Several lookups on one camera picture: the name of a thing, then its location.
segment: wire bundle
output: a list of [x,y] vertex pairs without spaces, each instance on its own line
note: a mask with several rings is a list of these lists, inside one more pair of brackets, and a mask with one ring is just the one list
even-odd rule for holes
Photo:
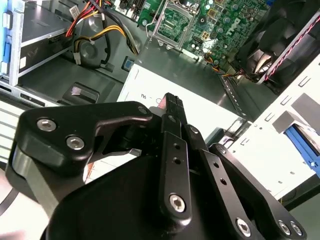
[[210,53],[206,53],[203,56],[203,59],[209,63],[211,65],[211,68],[218,74],[218,75],[222,75],[223,77],[237,77],[237,76],[241,76],[244,74],[243,70],[241,69],[240,71],[236,72],[235,74],[228,74],[228,73],[223,73],[220,72],[220,68],[219,66],[215,66],[214,65],[214,60],[212,59]]
[[[105,4],[110,5],[110,2],[107,0],[104,1]],[[84,41],[89,41],[92,44],[94,44],[94,41],[101,38],[102,36],[105,36],[106,42],[107,42],[107,53],[108,56],[105,61],[102,61],[103,63],[107,63],[109,57],[110,57],[110,41],[108,38],[107,33],[112,30],[117,30],[119,31],[125,38],[126,38],[126,43],[131,50],[131,52],[135,55],[139,54],[139,51],[137,49],[137,46],[135,44],[134,38],[128,28],[119,20],[118,17],[116,17],[113,13],[107,11],[104,7],[102,7],[103,1],[102,0],[88,0],[87,4],[79,14],[79,16],[73,21],[71,24],[70,28],[66,32],[66,37],[71,37],[74,32],[75,26],[83,21],[84,19],[87,19],[95,14],[101,13],[102,15],[102,22],[103,22],[103,30],[99,33],[97,33],[94,36],[88,37],[88,36],[80,36],[78,39],[76,39],[73,43],[74,46],[74,52],[78,53],[79,48],[80,48],[80,42],[82,40]],[[108,16],[110,19],[112,19],[117,25],[111,25],[107,27],[107,21],[104,20],[105,16]]]

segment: white label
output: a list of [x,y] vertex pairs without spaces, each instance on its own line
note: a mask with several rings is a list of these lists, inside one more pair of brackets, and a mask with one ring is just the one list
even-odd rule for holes
[[77,5],[74,5],[72,8],[69,9],[69,12],[73,18],[73,20],[76,20],[76,18],[79,16],[80,11]]
[[237,28],[238,24],[241,22],[239,18],[236,18],[234,20],[234,23],[232,23],[231,27],[229,28],[228,32],[226,33],[227,35],[232,35],[232,33],[235,31]]
[[144,7],[145,9],[149,9],[149,8],[150,8],[150,6],[151,6],[151,4],[150,4],[150,3],[148,3],[148,2],[146,2],[146,3],[144,4],[144,6],[143,6],[143,7]]
[[20,58],[20,69],[23,69],[27,64],[27,57]]

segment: chip on motherboard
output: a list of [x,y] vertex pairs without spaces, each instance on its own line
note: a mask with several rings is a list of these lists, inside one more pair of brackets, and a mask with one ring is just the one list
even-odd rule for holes
[[222,5],[225,0],[214,0],[217,4]]
[[210,8],[210,10],[208,11],[208,16],[210,17],[210,18],[214,18],[215,17],[215,15],[216,15],[216,11],[215,10],[213,10],[212,8]]

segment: white connector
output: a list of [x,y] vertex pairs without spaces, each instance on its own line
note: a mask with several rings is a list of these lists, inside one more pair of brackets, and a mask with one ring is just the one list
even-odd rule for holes
[[73,58],[75,60],[75,64],[81,65],[81,57],[79,52],[74,52],[73,53]]
[[95,41],[91,40],[91,37],[89,38],[90,44],[95,45]]

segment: black cable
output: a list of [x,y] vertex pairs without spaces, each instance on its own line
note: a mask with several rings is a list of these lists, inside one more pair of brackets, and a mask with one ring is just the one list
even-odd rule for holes
[[124,31],[124,35],[126,37],[126,44],[129,46],[129,48],[132,50],[132,43],[130,42],[130,39],[128,37],[128,33],[124,27],[124,25],[122,24],[122,22],[120,21],[120,19],[113,15],[111,12],[107,11],[104,8],[101,8],[94,0],[89,0],[91,4],[93,4],[95,6],[96,9],[98,9],[98,11],[100,13],[104,13],[104,15],[106,15],[107,17],[109,17],[111,20],[113,20],[116,24],[119,25],[120,28],[122,28],[122,30]]
[[[103,26],[103,29],[107,28],[107,26],[108,26],[107,19],[102,20],[102,26]],[[110,58],[110,54],[111,54],[110,39],[109,39],[107,32],[105,33],[104,37],[105,37],[105,43],[106,43],[106,49],[104,50],[106,53],[106,57],[105,57],[105,60],[101,60],[101,63],[107,64],[107,62],[109,61],[109,58]]]

